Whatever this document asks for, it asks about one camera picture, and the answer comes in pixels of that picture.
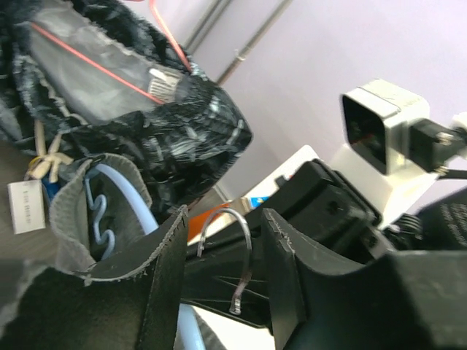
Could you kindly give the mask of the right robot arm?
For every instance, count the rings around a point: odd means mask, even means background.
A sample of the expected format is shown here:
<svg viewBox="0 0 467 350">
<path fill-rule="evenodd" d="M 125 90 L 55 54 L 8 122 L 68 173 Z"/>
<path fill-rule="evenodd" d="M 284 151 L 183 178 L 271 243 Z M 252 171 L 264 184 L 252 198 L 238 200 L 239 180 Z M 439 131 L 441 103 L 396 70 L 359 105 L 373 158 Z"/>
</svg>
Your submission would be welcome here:
<svg viewBox="0 0 467 350">
<path fill-rule="evenodd" d="M 267 276 L 276 270 L 263 250 L 261 217 L 266 209 L 280 214 L 306 237 L 357 263 L 371 261 L 377 240 L 371 230 L 381 216 L 338 171 L 320 160 L 307 161 L 245 217 L 252 248 L 246 247 L 241 225 L 233 222 L 204 243 L 202 253 L 189 248 L 182 301 L 230 316 L 231 299 L 246 254 L 252 255 L 252 277 L 242 293 L 238 320 L 257 328 L 271 326 Z M 460 189 L 420 209 L 403 214 L 384 236 L 400 251 L 466 248 L 466 190 Z"/>
</svg>

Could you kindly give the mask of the pink wire hanger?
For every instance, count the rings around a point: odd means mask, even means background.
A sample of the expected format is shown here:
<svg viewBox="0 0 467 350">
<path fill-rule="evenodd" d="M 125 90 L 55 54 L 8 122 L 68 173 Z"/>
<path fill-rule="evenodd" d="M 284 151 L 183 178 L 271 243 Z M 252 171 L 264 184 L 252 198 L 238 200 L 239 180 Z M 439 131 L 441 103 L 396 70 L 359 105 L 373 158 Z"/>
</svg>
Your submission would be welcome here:
<svg viewBox="0 0 467 350">
<path fill-rule="evenodd" d="M 43 1 L 31 23 L 31 51 L 73 101 L 124 97 L 123 106 L 181 101 L 190 81 L 175 69 L 127 50 L 63 1 Z"/>
</svg>

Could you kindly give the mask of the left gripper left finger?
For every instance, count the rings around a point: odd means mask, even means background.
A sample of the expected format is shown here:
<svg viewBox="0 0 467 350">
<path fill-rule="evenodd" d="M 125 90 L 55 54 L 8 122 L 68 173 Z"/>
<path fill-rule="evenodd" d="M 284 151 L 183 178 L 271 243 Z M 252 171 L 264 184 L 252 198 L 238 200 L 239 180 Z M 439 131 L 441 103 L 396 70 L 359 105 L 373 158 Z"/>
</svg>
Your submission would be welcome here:
<svg viewBox="0 0 467 350">
<path fill-rule="evenodd" d="M 83 272 L 1 261 L 3 349 L 172 349 L 188 211 Z"/>
</svg>

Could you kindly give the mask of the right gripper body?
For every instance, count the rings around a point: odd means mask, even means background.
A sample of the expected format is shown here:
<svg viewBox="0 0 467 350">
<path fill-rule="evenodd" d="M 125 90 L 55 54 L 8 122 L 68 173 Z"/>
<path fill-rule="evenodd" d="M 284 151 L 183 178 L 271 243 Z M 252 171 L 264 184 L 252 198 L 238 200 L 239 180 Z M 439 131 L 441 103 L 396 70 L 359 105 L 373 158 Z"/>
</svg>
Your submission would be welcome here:
<svg viewBox="0 0 467 350">
<path fill-rule="evenodd" d="M 361 239 L 380 221 L 339 173 L 309 161 L 245 215 L 188 250 L 182 301 L 252 327 L 379 324 L 387 312 Z"/>
</svg>

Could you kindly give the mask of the grey shorts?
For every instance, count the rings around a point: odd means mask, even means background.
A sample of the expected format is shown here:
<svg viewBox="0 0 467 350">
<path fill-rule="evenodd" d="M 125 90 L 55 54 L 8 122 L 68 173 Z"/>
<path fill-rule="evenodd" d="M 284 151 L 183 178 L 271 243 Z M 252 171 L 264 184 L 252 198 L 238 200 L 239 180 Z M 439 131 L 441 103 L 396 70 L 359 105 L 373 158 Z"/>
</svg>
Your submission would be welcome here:
<svg viewBox="0 0 467 350">
<path fill-rule="evenodd" d="M 58 243 L 54 268 L 83 272 L 154 233 L 158 223 L 135 165 L 118 155 L 85 161 L 53 197 L 48 212 Z M 221 349 L 212 328 L 179 303 L 172 349 Z"/>
</svg>

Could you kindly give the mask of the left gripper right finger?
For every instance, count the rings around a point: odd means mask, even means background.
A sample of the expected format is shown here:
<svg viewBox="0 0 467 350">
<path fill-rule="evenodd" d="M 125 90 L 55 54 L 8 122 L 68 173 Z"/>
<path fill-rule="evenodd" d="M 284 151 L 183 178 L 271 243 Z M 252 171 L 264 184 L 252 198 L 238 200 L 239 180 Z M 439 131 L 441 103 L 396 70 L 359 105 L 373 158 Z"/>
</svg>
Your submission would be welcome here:
<svg viewBox="0 0 467 350">
<path fill-rule="evenodd" d="M 466 253 L 389 252 L 361 265 L 261 218 L 278 349 L 464 349 Z"/>
</svg>

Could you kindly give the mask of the dark floral shorts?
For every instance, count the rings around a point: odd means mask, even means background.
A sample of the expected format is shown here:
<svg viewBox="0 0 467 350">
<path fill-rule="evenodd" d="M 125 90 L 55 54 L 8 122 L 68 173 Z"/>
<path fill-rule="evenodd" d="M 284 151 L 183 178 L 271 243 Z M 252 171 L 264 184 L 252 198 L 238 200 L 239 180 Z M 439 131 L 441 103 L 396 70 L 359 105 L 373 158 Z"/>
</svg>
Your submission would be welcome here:
<svg viewBox="0 0 467 350">
<path fill-rule="evenodd" d="M 252 131 L 230 96 L 192 61 L 183 63 L 168 39 L 119 1 L 63 1 L 127 50 L 190 81 L 172 103 L 123 106 L 124 97 L 73 101 L 33 57 L 31 23 L 43 1 L 1 3 L 1 140 L 34 155 L 34 124 L 46 141 L 61 137 L 65 155 L 84 160 L 115 153 L 140 170 L 157 218 L 205 195 L 240 158 Z"/>
</svg>

